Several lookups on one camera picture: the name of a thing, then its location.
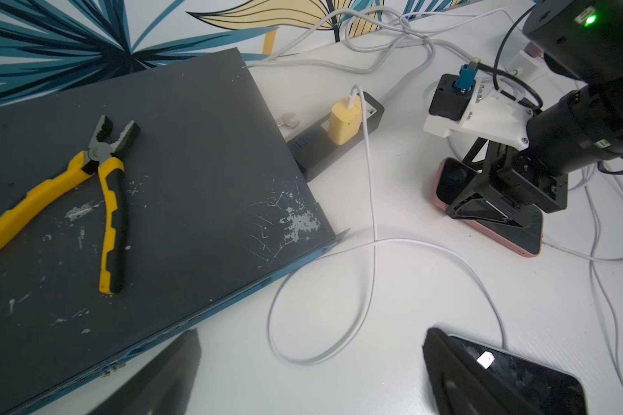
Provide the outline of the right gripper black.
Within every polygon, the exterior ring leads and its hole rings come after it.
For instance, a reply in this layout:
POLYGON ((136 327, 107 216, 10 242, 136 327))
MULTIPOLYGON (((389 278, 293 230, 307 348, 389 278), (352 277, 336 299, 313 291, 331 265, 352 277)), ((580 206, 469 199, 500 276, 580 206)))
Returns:
POLYGON ((445 174, 445 211, 453 219, 541 228, 541 210, 552 214, 568 207, 568 175, 550 173, 524 151, 477 138, 461 163, 471 170, 445 174), (486 156, 477 160, 485 147, 486 156), (484 169, 488 174, 475 172, 484 169))

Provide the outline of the phone with pink case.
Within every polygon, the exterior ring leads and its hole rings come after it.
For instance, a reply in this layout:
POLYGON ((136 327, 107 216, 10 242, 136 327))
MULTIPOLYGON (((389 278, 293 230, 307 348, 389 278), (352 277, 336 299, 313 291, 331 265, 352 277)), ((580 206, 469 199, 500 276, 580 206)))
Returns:
MULTIPOLYGON (((460 190, 469 183, 477 172, 457 159, 443 160, 434 178, 431 199, 434 206, 445 212, 460 190)), ((526 258, 540 254, 543 237, 543 213, 532 208, 532 223, 527 228, 514 227, 484 220, 464 220, 465 224, 485 234, 500 245, 526 258)))

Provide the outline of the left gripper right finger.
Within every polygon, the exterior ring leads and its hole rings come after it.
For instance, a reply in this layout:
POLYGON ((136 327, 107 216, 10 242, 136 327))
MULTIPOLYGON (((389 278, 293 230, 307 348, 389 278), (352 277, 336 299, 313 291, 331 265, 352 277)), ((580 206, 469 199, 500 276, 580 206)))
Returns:
POLYGON ((440 414, 541 413, 488 373, 442 330, 429 329, 422 350, 440 414))

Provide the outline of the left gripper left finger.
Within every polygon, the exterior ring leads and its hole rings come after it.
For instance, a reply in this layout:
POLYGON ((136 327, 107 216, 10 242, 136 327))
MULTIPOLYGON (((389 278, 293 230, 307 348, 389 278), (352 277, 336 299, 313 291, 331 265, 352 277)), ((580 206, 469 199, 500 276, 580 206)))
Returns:
POLYGON ((185 414, 201 361, 196 330, 186 330, 93 414, 185 414))

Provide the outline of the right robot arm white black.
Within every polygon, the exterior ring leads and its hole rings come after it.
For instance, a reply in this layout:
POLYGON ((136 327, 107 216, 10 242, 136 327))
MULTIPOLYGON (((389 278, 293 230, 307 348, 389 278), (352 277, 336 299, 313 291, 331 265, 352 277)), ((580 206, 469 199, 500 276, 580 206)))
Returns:
POLYGON ((583 88, 548 109, 525 102, 517 131, 476 131, 453 219, 527 228, 535 211, 566 208, 571 172, 623 158, 623 1, 541 1, 521 21, 548 67, 583 88))

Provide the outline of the phone with light blue case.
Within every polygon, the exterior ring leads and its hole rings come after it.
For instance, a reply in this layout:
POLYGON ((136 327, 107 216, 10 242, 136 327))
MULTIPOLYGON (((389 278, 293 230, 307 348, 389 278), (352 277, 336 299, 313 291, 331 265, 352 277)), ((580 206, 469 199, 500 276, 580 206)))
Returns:
POLYGON ((503 349, 449 335, 462 349, 539 414, 587 414, 583 385, 569 373, 527 360, 503 349))

